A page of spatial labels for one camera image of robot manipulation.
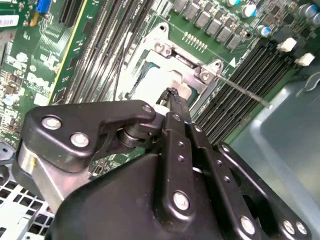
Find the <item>white label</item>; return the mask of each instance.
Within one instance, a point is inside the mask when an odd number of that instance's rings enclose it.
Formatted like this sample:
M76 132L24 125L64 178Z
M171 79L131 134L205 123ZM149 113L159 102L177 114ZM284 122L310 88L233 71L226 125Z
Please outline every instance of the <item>white label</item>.
M40 93L37 93L35 95L33 103L38 106L46 106L49 103L49 98L47 98L46 96L43 96Z
M19 22L19 15L0 16L0 28L17 26L18 22Z

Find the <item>sticker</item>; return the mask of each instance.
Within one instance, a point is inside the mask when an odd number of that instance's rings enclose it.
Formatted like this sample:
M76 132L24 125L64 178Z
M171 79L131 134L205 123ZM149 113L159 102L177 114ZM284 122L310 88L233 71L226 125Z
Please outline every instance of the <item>sticker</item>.
M31 65L29 68L30 68L30 71L31 71L31 72L37 71L37 68L36 68L35 65Z
M49 98L47 98L46 96L43 96L42 94L37 92L33 103L38 106L46 106L49 103Z
M15 27L18 25L19 15L2 15L0 16L0 28Z

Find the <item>surface-mount chip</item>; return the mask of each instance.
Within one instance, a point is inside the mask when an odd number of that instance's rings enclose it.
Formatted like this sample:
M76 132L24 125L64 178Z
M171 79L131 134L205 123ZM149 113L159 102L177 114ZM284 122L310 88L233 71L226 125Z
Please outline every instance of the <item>surface-mount chip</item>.
M210 14L203 11L198 17L197 21L195 22L195 25L198 28L202 29L208 23L209 19L210 19Z
M231 19L231 18L228 18L226 21L225 21L225 26L230 28L231 25L234 23L234 21Z
M199 6L195 5L194 3L191 3L189 5L189 7L186 9L186 11L184 12L183 16L185 19L191 21L192 19L194 19L195 15L197 14L198 10L199 10Z
M241 40L241 37L234 35L226 47L230 50L234 50L238 47L239 43L241 43Z
M284 19L283 21L286 23L286 24L292 24L295 20L295 17L289 13Z
M276 18L272 16L271 14L268 14L267 16L264 17L262 23L265 26L270 26L276 21Z
M219 22L218 20L214 19L210 25L208 26L208 28L206 29L206 33L209 35L215 35L218 30L220 29L221 26L221 22Z
M174 2L172 9L177 13L181 13L181 11L182 11L182 9L184 9L184 6L186 5L186 3L187 3L187 0L176 0Z
M244 30L244 28L243 28L242 26L238 26L238 27L234 30L234 33L240 35L243 30Z
M216 37L216 40L220 43L225 43L231 35L231 30L227 27L224 27L219 35Z
M214 15L214 18L220 20L223 15L224 15L224 12L221 11L221 10L219 10L219 11L217 11L216 14Z
M205 5L204 10L205 10L207 13L210 13L212 7L213 7L212 3L211 3L211 2L208 2L208 3Z
M275 5L274 8L271 10L272 15L276 15L280 10L280 7Z

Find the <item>green circuit board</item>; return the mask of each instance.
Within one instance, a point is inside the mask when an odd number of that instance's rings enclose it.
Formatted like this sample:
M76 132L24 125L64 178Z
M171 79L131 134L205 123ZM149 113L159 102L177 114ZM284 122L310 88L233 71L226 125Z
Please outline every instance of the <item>green circuit board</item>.
M241 16L242 8L251 1L243 0L236 6L228 6L225 0L186 0L183 8L175 10L176 1L179 0L155 0L152 8L144 18L139 31L134 35L130 50L125 57L124 65L129 65L132 56L143 38L152 31L158 24L166 23L169 26L168 39L187 51L189 54L199 59L205 64L210 64L214 60L223 61L222 76L230 78L235 70L241 65L246 56L256 46L261 39L257 28L260 25L268 25L271 29L272 38L283 28L291 30L292 37L303 43L307 51L316 51L319 49L320 29L300 17L299 7L308 3L307 0L257 0L257 14L255 17L243 18ZM116 32L124 16L124 9L127 4L133 3L136 13L140 11L140 5L145 1L124 0L123 8L113 20L114 28L111 33ZM13 4L15 10L19 4ZM23 26L16 30L15 39L6 44L0 72L0 137L12 146L16 146L19 141L19 132L24 115L28 110L36 106L45 106L47 104L60 104L63 98L68 94L68 87L74 74L77 73L77 63L88 46L86 41L92 34L92 29L97 24L97 17L105 6L105 14L111 9L113 1L102 0L84 0L78 13L75 24L68 27L59 22L61 11L64 7L63 1L53 1L47 14L41 14L36 26L27 26L32 17L20 18L19 25ZM188 10L192 5L197 5L197 13L192 19L187 19ZM22 9L24 16L27 7ZM209 19L205 26L199 27L197 20L202 13L206 12ZM225 39L221 33L208 34L208 26L212 21L218 21L220 30L227 28L230 35ZM231 39L239 39L238 44L231 46ZM117 55L120 49L117 48L112 53ZM109 66L112 66L116 59L112 59ZM296 70L290 71L281 84L270 92L267 99L271 99ZM87 88L90 86L90 75L88 77ZM122 84L133 85L136 79L127 79ZM106 96L112 96L112 87ZM4 104L3 100L8 93L18 95L18 100L12 105ZM208 96L206 102L210 102L215 97L213 92ZM255 108L251 117L253 118L261 107ZM241 128L234 131L235 136ZM128 159L138 156L143 151L138 150L132 154L114 157L109 161L108 169L126 162Z

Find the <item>black ram slot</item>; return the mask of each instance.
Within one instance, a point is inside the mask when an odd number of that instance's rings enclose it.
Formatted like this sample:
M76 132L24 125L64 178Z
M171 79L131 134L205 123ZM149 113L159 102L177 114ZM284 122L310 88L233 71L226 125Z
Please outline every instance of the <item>black ram slot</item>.
M292 59L277 55L272 43L260 42L230 80L264 98L292 66ZM216 144L227 138L258 104L225 84L197 123Z
M231 81L238 79L239 75L249 71L250 66L254 63L254 61L257 58L259 58L262 55L262 53L263 53L263 49L260 46L256 47L253 50L253 52L246 58L246 60L240 65L240 67L235 71L235 73L232 75ZM230 89L231 87L229 85L224 85L224 87L220 90L217 96L211 101L211 103L206 108L206 110L198 118L197 122L201 127L203 127L203 124L204 122L207 121L207 119L212 117L213 115L212 108L215 108L217 106L218 102L221 101L221 98L224 98L228 93L228 91L230 91Z
M242 75L239 77L240 80L237 80L237 84L243 88L248 88L250 84L257 78L257 74L260 72L255 71L255 69L264 69L266 67L265 63L269 60L269 54L262 54L260 55L261 58L256 60L249 68L249 71L243 72ZM214 128L222 119L223 115L232 105L235 104L236 98L241 95L239 91L236 89L228 86L227 94L223 94L223 100L218 103L216 107L218 109L218 113L216 112L214 116L210 118L210 121L207 122L203 129L208 132L209 129Z
M248 88L249 91L265 97L268 92L261 92L261 89L269 89L269 86L274 86L282 78L282 74L280 75L281 78L279 78L279 76L275 76L275 73L288 72L288 66L279 61L274 61L269 69L270 71L263 72L263 74L260 76L261 81L255 82L251 87ZM224 117L225 129L220 128L210 133L212 136L212 143L215 144L221 141L223 137L229 135L258 104L259 103L257 101L244 94L241 94L235 109L233 109L228 116Z

